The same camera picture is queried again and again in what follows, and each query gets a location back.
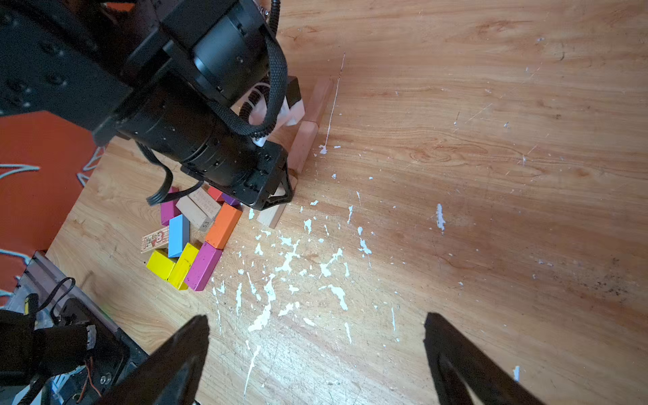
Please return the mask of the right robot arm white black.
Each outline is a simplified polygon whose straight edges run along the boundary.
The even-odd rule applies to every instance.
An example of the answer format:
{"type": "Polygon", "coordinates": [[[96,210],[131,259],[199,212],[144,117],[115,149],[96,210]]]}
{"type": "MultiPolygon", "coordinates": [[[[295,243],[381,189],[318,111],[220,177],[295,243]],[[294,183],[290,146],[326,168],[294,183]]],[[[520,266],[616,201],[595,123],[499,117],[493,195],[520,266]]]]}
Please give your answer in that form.
{"type": "MultiPolygon", "coordinates": [[[[1,384],[29,386],[29,404],[47,380],[68,373],[88,359],[89,327],[35,327],[42,310],[38,296],[25,302],[27,312],[1,312],[1,384]]],[[[425,352],[441,404],[538,404],[476,345],[438,313],[425,321],[425,352]]],[[[99,404],[191,404],[209,348],[209,322],[195,316],[141,366],[99,399],[99,404]]]]}

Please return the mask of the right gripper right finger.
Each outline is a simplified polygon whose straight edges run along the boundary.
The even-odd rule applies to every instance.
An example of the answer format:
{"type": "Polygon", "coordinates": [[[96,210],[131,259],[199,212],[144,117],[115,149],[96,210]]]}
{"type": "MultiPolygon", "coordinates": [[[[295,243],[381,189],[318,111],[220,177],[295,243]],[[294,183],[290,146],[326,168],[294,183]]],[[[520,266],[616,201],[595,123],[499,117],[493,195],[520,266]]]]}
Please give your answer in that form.
{"type": "Polygon", "coordinates": [[[425,320],[425,352],[441,404],[540,404],[439,313],[425,320]]]}

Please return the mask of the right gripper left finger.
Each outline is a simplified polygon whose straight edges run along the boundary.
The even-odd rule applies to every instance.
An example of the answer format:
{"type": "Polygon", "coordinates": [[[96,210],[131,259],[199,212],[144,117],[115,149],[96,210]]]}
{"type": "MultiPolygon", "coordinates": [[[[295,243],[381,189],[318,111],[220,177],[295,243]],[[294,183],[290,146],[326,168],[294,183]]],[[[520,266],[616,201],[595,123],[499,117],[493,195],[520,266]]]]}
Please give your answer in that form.
{"type": "Polygon", "coordinates": [[[208,348],[208,317],[195,316],[98,403],[194,404],[208,348]]]}

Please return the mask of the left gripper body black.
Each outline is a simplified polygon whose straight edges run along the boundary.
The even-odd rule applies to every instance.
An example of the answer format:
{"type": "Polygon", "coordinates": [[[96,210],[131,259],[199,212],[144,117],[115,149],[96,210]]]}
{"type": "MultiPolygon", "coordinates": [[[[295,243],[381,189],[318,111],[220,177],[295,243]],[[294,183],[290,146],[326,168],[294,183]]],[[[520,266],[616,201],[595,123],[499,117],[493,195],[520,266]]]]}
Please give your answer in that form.
{"type": "Polygon", "coordinates": [[[287,204],[294,196],[288,152],[278,143],[259,147],[248,138],[212,141],[182,163],[182,172],[259,211],[287,204]]]}

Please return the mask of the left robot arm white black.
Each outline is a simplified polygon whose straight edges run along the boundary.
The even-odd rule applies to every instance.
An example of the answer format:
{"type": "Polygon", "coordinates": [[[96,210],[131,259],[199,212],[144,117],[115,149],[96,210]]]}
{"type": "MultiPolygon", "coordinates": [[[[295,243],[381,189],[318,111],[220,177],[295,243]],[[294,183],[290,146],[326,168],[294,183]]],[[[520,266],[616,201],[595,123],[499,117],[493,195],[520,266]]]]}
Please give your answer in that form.
{"type": "Polygon", "coordinates": [[[289,203],[286,149],[269,140],[294,85],[281,4],[4,1],[1,114],[46,111],[104,146],[135,141],[251,209],[289,203]]]}

